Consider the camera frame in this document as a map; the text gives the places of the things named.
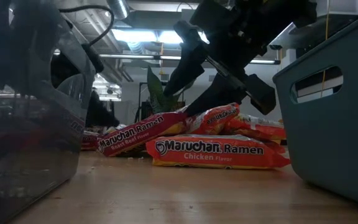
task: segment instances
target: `white wall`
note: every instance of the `white wall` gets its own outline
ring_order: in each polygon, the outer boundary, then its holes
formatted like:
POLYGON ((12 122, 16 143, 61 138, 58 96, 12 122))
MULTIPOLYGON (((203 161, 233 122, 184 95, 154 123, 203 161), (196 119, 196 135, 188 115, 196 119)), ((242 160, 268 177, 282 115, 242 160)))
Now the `white wall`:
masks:
MULTIPOLYGON (((279 69, 280 69, 279 65, 248 65, 246 67, 246 73, 249 75, 256 73, 268 85, 275 87, 272 81, 272 77, 279 71, 279 69)), ((139 94, 139 82, 146 82, 147 71, 139 68, 127 68, 127 71, 135 82, 122 84, 121 100, 122 103, 125 104, 125 106, 123 105, 122 108, 120 108, 120 106, 118 106, 119 104, 116 104, 117 105, 116 114, 127 114, 127 116, 122 116, 122 118, 120 117, 117 118, 120 119, 122 123, 131 124, 133 123, 136 109, 138 107, 137 102, 138 102, 138 94, 139 94)), ((159 71, 160 71, 159 68, 153 69, 153 72, 155 74, 158 74, 159 71)), ((163 69, 164 73, 171 74, 172 71, 173 68, 163 69)), ((185 101, 187 105, 195 101, 197 97, 199 97, 200 94, 202 94, 210 86, 211 82, 208 81, 208 78, 210 75, 215 75, 215 74, 216 74, 215 69, 212 68, 206 69, 205 73, 202 74, 197 79, 195 85, 193 85, 193 87, 191 87, 189 90, 185 92, 185 101)), ((145 101, 148 99, 148 97, 149 97, 149 91, 147 90, 147 85, 143 85, 140 101, 145 101)), ((241 113, 249 114, 260 118, 267 118, 274 121, 278 121, 282 118, 278 99, 277 99, 276 108, 267 116, 262 115, 257 109, 254 108, 254 106, 251 105, 249 97, 243 100, 242 104, 240 105, 240 111, 241 113)))

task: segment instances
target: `ceiling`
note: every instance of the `ceiling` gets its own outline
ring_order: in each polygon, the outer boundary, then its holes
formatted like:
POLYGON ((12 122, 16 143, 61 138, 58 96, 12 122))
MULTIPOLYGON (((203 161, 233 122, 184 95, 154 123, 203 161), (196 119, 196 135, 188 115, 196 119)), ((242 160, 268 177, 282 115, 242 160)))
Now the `ceiling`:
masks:
MULTIPOLYGON (((192 8, 196 8, 200 0, 190 0, 187 1, 192 8)), ((153 0, 153 1, 127 1, 128 5, 131 7, 131 13, 123 21, 115 20, 113 29, 120 30, 153 30, 156 33, 159 33, 163 30, 173 30, 173 25, 180 19, 189 20, 193 11, 190 9, 190 6, 187 4, 180 4, 180 2, 173 0, 153 0)), ((55 0, 55 4, 58 8, 69 8, 76 7, 88 4, 99 4, 107 6, 106 0, 55 0)), ((228 4, 227 0, 221 0, 221 4, 228 4)), ((95 29, 95 25, 99 31, 103 31, 103 27, 106 27, 109 24, 110 18, 104 11, 99 10, 87 10, 86 12, 74 12, 65 14, 67 19, 69 19, 75 28, 73 32, 80 40, 80 42, 89 42, 96 38, 99 33, 95 29)), ((128 53, 133 54, 128 47, 127 43, 124 41, 116 40, 112 32, 109 33, 110 38, 105 37, 103 40, 100 40, 94 44, 94 49, 99 54, 116 54, 116 53, 128 53)), ((161 44, 159 42, 143 42, 144 49, 148 54, 160 54, 163 50, 164 55, 174 55, 180 56, 180 46, 179 44, 161 44)), ((259 58, 265 59, 276 59, 277 52, 270 50, 263 56, 259 58)), ((147 65, 155 67, 155 70, 160 70, 160 61, 143 61, 143 60, 123 60, 121 67, 120 62, 117 59, 111 58, 102 58, 105 64, 105 71, 101 74, 108 83, 117 83, 120 85, 122 82, 143 82, 145 80, 146 72, 144 68, 147 65), (117 71, 120 69, 124 70, 125 73, 117 71)), ((163 61, 162 67, 164 73, 171 73, 173 69, 178 65, 178 61, 163 61)), ((206 73, 203 75, 204 78, 199 78, 199 84, 204 83, 209 85, 208 81, 209 75, 216 73, 212 66, 208 63, 203 64, 206 68, 206 73)), ((260 68, 269 67, 274 65, 258 65, 260 68)))

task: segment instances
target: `green plant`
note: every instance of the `green plant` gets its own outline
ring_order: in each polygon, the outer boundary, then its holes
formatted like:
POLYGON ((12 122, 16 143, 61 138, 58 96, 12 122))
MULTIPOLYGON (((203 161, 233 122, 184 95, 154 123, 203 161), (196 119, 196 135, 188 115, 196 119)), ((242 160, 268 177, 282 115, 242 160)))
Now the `green plant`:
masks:
POLYGON ((178 94, 173 96, 165 96, 163 94, 162 83, 160 79, 153 73, 149 67, 147 69, 147 87, 150 93, 150 104, 153 113, 171 112, 172 108, 178 103, 180 96, 184 91, 193 86, 194 81, 187 84, 178 94))

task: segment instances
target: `ramen noodle package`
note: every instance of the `ramen noodle package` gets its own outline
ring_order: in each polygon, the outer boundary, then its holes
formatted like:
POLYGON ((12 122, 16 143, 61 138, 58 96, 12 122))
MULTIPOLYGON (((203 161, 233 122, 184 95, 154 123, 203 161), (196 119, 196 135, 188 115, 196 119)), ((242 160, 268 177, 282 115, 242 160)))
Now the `ramen noodle package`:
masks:
POLYGON ((82 136, 81 150, 96 150, 98 148, 99 134, 91 131, 84 131, 82 136))
POLYGON ((286 139, 284 125, 249 115, 239 114, 225 124, 223 134, 241 134, 254 139, 286 139))
POLYGON ((183 133, 186 130, 184 113, 160 113, 103 136, 98 151, 111 157, 135 149, 159 136, 183 133))
POLYGON ((162 137, 146 148, 155 166, 272 169, 290 164, 277 149, 241 135, 162 137))
POLYGON ((239 105, 233 103, 225 106, 212 108, 204 113, 187 119, 188 134, 219 134, 226 122, 239 114, 239 105))

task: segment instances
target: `wooden table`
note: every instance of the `wooden table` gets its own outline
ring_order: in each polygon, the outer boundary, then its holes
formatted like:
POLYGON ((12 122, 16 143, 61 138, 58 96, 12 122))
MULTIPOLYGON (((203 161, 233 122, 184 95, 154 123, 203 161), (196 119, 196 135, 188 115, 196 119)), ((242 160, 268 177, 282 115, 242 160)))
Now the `wooden table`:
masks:
POLYGON ((152 167, 82 152, 77 175, 12 223, 358 224, 358 205, 306 185, 290 167, 152 167))

